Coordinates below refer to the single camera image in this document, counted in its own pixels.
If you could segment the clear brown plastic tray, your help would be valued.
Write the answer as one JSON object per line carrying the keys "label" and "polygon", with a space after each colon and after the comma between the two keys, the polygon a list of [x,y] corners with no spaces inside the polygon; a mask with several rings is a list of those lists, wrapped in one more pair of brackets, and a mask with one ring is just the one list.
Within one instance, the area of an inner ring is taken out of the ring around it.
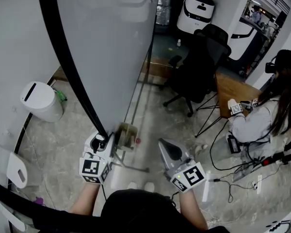
{"label": "clear brown plastic tray", "polygon": [[133,152],[137,138],[138,129],[129,124],[120,123],[115,133],[115,145],[117,149],[127,152]]}

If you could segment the person's right forearm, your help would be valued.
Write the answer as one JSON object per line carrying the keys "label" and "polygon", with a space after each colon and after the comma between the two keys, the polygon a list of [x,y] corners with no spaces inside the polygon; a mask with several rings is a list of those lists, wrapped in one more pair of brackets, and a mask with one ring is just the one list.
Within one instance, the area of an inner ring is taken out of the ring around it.
{"label": "person's right forearm", "polygon": [[201,213],[193,190],[179,193],[180,213],[198,230],[208,230],[207,222]]}

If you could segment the white partition board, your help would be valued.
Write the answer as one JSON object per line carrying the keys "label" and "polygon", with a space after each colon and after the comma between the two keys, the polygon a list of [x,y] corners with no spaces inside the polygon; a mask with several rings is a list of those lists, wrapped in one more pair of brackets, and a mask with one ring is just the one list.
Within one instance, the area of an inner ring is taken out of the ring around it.
{"label": "white partition board", "polygon": [[127,116],[149,53],[158,0],[39,0],[61,67],[101,138]]}

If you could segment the green plastic bottle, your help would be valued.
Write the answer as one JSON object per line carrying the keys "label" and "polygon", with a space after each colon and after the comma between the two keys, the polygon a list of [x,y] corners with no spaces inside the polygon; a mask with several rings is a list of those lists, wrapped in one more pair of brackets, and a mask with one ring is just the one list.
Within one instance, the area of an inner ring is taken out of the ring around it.
{"label": "green plastic bottle", "polygon": [[59,98],[60,103],[67,101],[67,97],[63,94],[63,92],[55,90],[55,93],[56,93],[57,97]]}

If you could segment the white delivery robot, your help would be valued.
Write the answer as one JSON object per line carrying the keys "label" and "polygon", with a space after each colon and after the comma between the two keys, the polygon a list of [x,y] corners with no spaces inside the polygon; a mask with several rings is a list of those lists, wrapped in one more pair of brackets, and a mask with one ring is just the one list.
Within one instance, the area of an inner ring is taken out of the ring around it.
{"label": "white delivery robot", "polygon": [[184,0],[177,21],[177,28],[185,33],[193,34],[211,23],[215,8],[213,0]]}

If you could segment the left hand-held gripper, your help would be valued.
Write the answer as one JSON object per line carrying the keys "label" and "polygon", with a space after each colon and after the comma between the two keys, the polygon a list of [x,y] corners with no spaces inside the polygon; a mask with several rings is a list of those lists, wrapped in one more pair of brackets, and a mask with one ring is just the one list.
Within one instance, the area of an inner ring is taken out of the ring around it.
{"label": "left hand-held gripper", "polygon": [[111,171],[111,154],[114,147],[114,133],[110,134],[105,148],[99,155],[97,152],[97,131],[93,132],[85,141],[83,157],[79,161],[79,175],[87,182],[102,185]]}

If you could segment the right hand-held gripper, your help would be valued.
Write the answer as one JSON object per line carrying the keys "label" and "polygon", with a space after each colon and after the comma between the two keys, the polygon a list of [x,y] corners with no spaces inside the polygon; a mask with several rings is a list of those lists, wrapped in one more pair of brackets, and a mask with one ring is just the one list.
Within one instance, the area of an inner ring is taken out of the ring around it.
{"label": "right hand-held gripper", "polygon": [[201,164],[190,156],[183,144],[160,138],[158,145],[165,166],[164,175],[180,192],[185,193],[206,180]]}

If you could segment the white and black machine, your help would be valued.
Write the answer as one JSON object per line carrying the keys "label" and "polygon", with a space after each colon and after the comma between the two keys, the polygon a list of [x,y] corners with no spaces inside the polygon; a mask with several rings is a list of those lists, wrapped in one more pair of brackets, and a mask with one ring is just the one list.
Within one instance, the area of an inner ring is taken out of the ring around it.
{"label": "white and black machine", "polygon": [[244,77],[267,40],[268,37],[256,23],[241,17],[228,43],[231,48],[228,67]]}

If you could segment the person's left forearm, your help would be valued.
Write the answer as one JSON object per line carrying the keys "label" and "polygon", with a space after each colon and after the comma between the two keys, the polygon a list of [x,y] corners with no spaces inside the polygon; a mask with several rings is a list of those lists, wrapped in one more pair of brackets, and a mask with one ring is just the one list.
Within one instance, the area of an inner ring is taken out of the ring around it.
{"label": "person's left forearm", "polygon": [[86,183],[68,212],[77,215],[92,216],[99,189],[99,184]]}

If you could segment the wooden desk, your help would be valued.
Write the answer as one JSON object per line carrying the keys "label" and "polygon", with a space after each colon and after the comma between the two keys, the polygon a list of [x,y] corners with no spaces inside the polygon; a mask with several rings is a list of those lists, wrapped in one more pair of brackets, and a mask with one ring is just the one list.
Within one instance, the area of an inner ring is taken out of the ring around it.
{"label": "wooden desk", "polygon": [[229,117],[231,117],[231,114],[227,107],[228,100],[235,99],[237,102],[240,102],[242,100],[253,100],[256,99],[261,93],[260,90],[220,72],[215,73],[215,83],[217,93],[209,98],[206,102],[201,104],[196,109],[196,111],[211,109],[211,111],[213,112],[215,109],[219,109],[220,115],[209,126],[203,124],[195,137],[199,137],[221,119],[228,119]]}

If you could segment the white plastic chair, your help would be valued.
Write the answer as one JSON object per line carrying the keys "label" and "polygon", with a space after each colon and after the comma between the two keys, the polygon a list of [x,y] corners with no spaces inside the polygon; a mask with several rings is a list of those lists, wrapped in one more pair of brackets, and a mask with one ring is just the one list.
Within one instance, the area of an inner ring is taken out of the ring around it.
{"label": "white plastic chair", "polygon": [[0,146],[0,173],[18,188],[24,188],[27,184],[25,163],[15,153],[2,146]]}

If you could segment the white trash bin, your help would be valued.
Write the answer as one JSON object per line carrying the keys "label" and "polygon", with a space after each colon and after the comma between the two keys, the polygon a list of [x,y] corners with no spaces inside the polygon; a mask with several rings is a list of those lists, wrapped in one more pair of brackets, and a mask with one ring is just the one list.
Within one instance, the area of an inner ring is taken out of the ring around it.
{"label": "white trash bin", "polygon": [[20,101],[30,113],[46,122],[59,121],[64,113],[55,90],[46,83],[28,83],[21,92]]}

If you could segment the white panel with black print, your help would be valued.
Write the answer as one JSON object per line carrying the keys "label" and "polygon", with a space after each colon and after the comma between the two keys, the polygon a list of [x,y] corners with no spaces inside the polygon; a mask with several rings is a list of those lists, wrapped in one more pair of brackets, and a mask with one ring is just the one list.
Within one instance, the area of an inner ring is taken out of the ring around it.
{"label": "white panel with black print", "polygon": [[264,233],[288,233],[291,229],[291,211],[277,213]]}

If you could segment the black mesh office chair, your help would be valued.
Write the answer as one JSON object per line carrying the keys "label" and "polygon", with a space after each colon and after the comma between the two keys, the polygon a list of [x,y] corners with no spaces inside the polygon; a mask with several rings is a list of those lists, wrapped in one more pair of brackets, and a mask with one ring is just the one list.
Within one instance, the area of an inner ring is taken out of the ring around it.
{"label": "black mesh office chair", "polygon": [[177,95],[163,103],[184,98],[189,107],[188,117],[194,114],[192,102],[201,103],[209,91],[219,65],[231,54],[228,34],[216,25],[208,24],[193,33],[188,55],[182,60],[179,55],[170,59],[173,70],[163,87],[170,87]]}

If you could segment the red and black power strip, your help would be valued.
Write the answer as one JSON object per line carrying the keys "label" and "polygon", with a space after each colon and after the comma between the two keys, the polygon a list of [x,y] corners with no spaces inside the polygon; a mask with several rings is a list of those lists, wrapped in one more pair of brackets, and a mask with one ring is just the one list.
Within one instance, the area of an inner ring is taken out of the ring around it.
{"label": "red and black power strip", "polygon": [[291,161],[291,154],[285,155],[284,152],[276,153],[273,156],[264,159],[261,162],[261,165],[268,166],[268,165],[273,164],[277,161],[281,161],[283,164],[286,164],[289,161]]}

